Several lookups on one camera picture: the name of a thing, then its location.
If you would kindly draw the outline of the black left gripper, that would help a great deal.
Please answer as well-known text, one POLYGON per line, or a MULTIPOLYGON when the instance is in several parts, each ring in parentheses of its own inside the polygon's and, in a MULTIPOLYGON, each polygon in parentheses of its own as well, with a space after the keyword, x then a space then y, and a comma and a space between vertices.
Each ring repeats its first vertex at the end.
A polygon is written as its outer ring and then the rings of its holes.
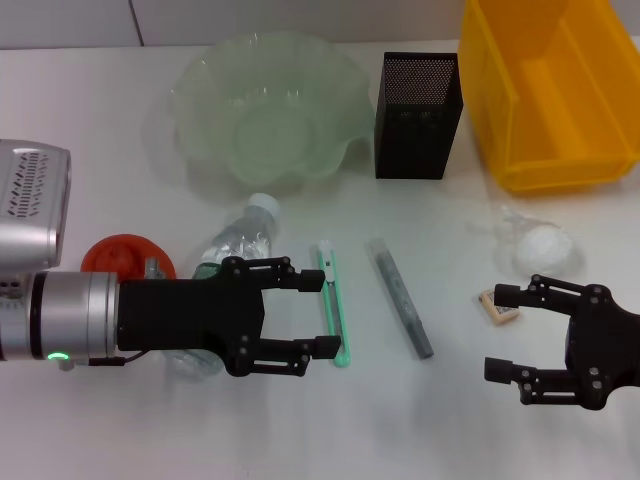
POLYGON ((339 336, 274 340, 260 337, 263 290, 317 293, 322 270, 297 271, 289 257, 228 257, 221 279, 131 280, 120 284, 117 346, 121 351, 207 350, 227 373, 302 377, 314 360, 333 360, 339 336))

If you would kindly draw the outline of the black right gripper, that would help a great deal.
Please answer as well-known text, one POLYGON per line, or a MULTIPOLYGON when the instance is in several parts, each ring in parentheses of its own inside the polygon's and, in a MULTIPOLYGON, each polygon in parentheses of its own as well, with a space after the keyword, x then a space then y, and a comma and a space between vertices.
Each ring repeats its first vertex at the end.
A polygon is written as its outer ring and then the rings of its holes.
POLYGON ((494 304, 571 316, 565 354, 568 370, 485 358, 484 379, 516 384, 523 405, 577 405, 597 411, 606 405, 610 392, 640 387, 640 314, 618 306, 607 287, 534 274, 526 288, 496 284, 494 304))

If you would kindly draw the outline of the beige barcode eraser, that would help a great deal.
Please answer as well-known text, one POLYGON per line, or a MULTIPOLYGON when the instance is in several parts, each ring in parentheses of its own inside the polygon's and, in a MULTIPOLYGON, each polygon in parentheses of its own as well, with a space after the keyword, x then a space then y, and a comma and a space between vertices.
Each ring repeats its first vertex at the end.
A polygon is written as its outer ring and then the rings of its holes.
POLYGON ((494 325, 501 326, 509 323, 520 315, 520 310, 518 308, 496 305, 494 302, 494 296, 494 290, 486 290, 478 297, 481 306, 494 325))

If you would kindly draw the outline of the mint green utility knife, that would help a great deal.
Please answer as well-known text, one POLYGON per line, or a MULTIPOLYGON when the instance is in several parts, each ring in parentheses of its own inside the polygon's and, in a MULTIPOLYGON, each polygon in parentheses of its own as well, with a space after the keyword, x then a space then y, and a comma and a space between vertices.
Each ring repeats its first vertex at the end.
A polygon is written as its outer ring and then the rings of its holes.
POLYGON ((338 368, 347 368, 351 365, 349 335, 345 322, 341 285, 337 269, 337 257, 328 240, 321 240, 318 243, 317 260, 318 265, 325 274, 322 298, 327 329, 330 335, 338 336, 341 340, 341 345, 333 359, 333 363, 338 368))

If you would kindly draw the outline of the clear green-label water bottle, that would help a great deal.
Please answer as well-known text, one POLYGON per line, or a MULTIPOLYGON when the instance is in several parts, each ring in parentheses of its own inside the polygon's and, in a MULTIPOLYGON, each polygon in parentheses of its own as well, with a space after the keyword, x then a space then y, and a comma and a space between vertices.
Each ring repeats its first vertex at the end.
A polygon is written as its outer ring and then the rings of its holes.
MULTIPOLYGON (((231 256, 246 260, 271 256, 271 242, 277 231, 279 202, 265 193, 255 193, 236 219, 224 227, 202 254, 192 278, 214 276, 222 261, 231 256)), ((192 381, 213 377, 224 369, 222 360, 206 350, 165 351, 170 373, 192 381)))

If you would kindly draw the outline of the white paper ball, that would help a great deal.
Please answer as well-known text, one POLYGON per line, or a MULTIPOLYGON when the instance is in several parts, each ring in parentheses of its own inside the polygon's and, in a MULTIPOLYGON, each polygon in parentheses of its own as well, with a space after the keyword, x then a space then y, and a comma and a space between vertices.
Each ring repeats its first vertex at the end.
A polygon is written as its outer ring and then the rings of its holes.
POLYGON ((507 275, 573 277, 586 264, 581 246, 564 227, 507 205, 493 209, 490 219, 469 222, 466 231, 491 240, 490 258, 507 275))

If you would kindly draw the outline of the gray marker pen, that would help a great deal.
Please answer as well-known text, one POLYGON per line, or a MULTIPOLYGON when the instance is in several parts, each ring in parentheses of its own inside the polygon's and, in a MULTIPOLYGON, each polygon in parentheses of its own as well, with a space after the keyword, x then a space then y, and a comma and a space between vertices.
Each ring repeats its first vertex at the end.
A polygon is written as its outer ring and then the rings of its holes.
POLYGON ((418 358, 433 357, 430 340, 389 248, 381 238, 371 240, 369 247, 418 358))

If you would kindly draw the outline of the red-orange toy fruit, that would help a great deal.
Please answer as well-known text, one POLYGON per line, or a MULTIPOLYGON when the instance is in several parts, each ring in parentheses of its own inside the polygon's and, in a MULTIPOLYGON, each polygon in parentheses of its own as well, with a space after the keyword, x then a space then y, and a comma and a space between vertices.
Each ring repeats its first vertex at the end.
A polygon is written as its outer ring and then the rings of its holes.
POLYGON ((94 244, 83 258, 81 271, 116 273, 120 281, 143 279, 148 258, 157 260, 166 278, 176 278, 169 256, 152 241, 132 234, 112 235, 94 244))

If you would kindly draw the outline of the pale green wavy fruit plate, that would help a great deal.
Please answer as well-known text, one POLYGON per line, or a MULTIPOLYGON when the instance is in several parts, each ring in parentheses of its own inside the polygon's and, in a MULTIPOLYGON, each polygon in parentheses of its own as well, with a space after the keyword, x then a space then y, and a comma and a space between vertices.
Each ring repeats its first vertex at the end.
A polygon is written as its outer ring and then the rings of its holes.
POLYGON ((174 84, 169 109, 196 172, 262 188, 334 174, 350 145, 372 136, 369 88, 335 45, 268 31, 205 50, 174 84))

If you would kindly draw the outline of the black mesh pen holder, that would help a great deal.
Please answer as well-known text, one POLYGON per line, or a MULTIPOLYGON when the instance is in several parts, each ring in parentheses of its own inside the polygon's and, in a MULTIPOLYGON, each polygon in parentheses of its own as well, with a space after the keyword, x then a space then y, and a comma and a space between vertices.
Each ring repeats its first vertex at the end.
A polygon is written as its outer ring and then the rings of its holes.
POLYGON ((442 179, 463 106, 455 53, 385 53, 374 131, 375 176, 442 179))

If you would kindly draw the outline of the yellow plastic bin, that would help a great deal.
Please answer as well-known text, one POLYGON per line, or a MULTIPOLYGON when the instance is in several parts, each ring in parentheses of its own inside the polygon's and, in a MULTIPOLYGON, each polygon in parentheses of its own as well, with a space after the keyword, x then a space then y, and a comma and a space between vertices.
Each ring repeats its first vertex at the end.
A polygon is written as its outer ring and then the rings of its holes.
POLYGON ((503 189, 573 190, 640 164, 640 51, 610 0, 466 0, 457 54, 503 189))

